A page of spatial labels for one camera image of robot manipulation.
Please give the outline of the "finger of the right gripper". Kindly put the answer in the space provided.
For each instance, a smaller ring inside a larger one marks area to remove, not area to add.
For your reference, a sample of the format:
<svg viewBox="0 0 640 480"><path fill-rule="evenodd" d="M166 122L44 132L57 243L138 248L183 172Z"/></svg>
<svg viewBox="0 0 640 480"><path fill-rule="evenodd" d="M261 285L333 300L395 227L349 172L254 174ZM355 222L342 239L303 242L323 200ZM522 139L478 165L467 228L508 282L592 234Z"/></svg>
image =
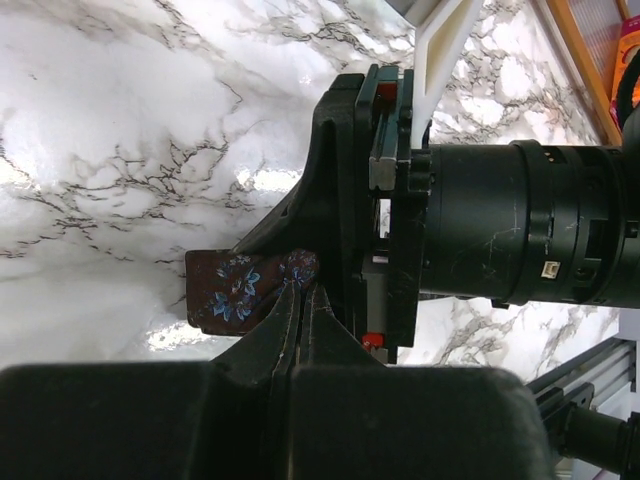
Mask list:
<svg viewBox="0 0 640 480"><path fill-rule="evenodd" d="M366 197L362 165L368 119L357 117L363 74L340 74L312 116L308 156L300 180L238 244L237 253L270 256L304 249L318 255L319 283L338 319L349 320L349 279L357 235L356 203Z"/></svg>

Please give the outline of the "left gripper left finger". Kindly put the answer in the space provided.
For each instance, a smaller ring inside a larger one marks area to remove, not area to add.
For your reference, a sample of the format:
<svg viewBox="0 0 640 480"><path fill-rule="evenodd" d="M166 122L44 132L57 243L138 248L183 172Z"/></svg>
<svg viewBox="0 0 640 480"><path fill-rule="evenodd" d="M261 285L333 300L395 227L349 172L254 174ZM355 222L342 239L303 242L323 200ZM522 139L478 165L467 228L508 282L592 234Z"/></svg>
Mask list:
<svg viewBox="0 0 640 480"><path fill-rule="evenodd" d="M273 479L300 294L212 361L33 364L1 374L5 479Z"/></svg>

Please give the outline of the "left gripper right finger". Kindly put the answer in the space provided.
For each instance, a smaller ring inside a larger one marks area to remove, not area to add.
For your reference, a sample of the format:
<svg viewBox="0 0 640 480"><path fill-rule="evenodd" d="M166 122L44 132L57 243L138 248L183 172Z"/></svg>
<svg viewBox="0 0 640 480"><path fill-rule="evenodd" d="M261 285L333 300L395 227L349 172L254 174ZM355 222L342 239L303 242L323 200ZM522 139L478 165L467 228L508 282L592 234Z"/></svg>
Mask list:
<svg viewBox="0 0 640 480"><path fill-rule="evenodd" d="M480 367L387 367L307 295L294 370L298 479L551 479L531 391Z"/></svg>

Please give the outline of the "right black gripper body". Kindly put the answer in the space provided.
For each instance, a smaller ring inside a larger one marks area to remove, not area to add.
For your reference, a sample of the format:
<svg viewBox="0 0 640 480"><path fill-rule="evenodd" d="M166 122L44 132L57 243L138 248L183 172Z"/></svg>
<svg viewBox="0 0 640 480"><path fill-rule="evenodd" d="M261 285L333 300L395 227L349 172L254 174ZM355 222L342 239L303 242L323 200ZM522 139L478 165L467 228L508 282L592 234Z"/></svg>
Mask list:
<svg viewBox="0 0 640 480"><path fill-rule="evenodd" d="M414 344L424 260L430 163L411 147L413 80L372 65L354 110L352 330L387 364Z"/></svg>

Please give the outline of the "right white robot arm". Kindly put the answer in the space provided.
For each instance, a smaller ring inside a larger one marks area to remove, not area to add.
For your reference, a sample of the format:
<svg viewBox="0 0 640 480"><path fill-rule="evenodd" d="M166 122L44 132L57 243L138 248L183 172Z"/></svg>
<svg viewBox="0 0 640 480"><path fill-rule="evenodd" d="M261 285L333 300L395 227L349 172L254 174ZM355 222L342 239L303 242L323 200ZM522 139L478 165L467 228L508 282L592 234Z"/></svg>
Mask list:
<svg viewBox="0 0 640 480"><path fill-rule="evenodd" d="M316 253L295 295L245 479L550 479L560 457L639 475L639 417L593 383L495 368L399 367L421 293L639 304L639 149L433 145L410 70L341 75L301 180L236 246Z"/></svg>

